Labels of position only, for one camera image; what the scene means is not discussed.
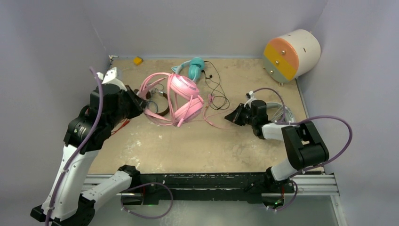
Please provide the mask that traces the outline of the brown silver headphones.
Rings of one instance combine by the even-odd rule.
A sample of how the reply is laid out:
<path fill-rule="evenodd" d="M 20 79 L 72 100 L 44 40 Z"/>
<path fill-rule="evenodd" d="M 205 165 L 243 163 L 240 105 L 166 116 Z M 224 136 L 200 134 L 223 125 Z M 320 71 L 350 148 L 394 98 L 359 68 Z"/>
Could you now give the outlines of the brown silver headphones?
<path fill-rule="evenodd" d="M 145 95 L 149 104 L 147 108 L 154 110 L 159 116 L 166 116 L 170 112 L 168 105 L 168 95 L 166 88 L 162 83 L 158 83 L 151 87 Z"/>

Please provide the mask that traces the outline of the pink headphones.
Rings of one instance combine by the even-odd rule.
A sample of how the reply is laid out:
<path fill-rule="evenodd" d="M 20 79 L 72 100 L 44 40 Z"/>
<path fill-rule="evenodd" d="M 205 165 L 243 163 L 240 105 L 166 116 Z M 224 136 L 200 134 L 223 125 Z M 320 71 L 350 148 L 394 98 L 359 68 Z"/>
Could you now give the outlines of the pink headphones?
<path fill-rule="evenodd" d="M 216 125 L 209 120 L 206 112 L 210 106 L 212 97 L 208 96 L 208 102 L 205 102 L 200 96 L 200 90 L 195 82 L 188 77 L 175 73 L 153 73 L 148 76 L 138 90 L 138 96 L 145 99 L 146 94 L 156 85 L 165 82 L 165 92 L 167 94 L 167 102 L 169 107 L 169 116 L 161 116 L 149 109 L 144 109 L 146 118 L 157 126 L 174 126 L 181 127 L 183 124 L 196 121 L 205 121 L 209 125 L 218 129 L 228 130 L 228 127 Z"/>

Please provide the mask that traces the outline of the white grey headphones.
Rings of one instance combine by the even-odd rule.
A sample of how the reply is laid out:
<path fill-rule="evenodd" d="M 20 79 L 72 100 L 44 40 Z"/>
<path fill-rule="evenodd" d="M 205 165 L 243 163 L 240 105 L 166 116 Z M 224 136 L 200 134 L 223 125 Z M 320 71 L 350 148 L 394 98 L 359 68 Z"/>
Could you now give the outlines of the white grey headphones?
<path fill-rule="evenodd" d="M 279 122 L 282 124 L 293 124 L 296 122 L 296 118 L 293 112 L 287 107 L 283 107 L 281 103 L 277 102 L 266 102 L 267 113 L 271 113 L 268 116 L 272 122 Z"/>

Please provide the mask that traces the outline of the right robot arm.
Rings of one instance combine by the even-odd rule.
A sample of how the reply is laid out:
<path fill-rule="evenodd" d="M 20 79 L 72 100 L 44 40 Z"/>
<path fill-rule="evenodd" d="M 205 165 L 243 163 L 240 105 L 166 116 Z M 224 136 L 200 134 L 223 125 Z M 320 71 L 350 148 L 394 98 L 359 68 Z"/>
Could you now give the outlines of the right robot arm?
<path fill-rule="evenodd" d="M 313 122 L 297 125 L 278 124 L 269 120 L 267 103 L 252 100 L 239 106 L 224 118 L 236 125 L 250 125 L 259 139 L 284 142 L 287 158 L 266 170 L 265 188 L 271 192 L 282 187 L 283 181 L 307 167 L 316 166 L 329 159 L 329 151 Z"/>

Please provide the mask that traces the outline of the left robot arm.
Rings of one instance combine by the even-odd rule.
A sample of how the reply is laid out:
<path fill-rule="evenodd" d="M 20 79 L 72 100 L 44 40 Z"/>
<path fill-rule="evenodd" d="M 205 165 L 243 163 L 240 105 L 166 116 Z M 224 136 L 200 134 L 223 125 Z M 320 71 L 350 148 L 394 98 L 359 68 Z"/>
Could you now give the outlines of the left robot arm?
<path fill-rule="evenodd" d="M 31 217 L 52 226 L 87 226 L 95 213 L 121 191 L 140 188 L 140 172 L 123 165 L 97 186 L 83 191 L 93 160 L 112 130 L 139 116 L 146 101 L 128 85 L 103 84 L 90 94 L 90 103 L 72 120 L 64 137 L 63 157 L 53 187 Z"/>

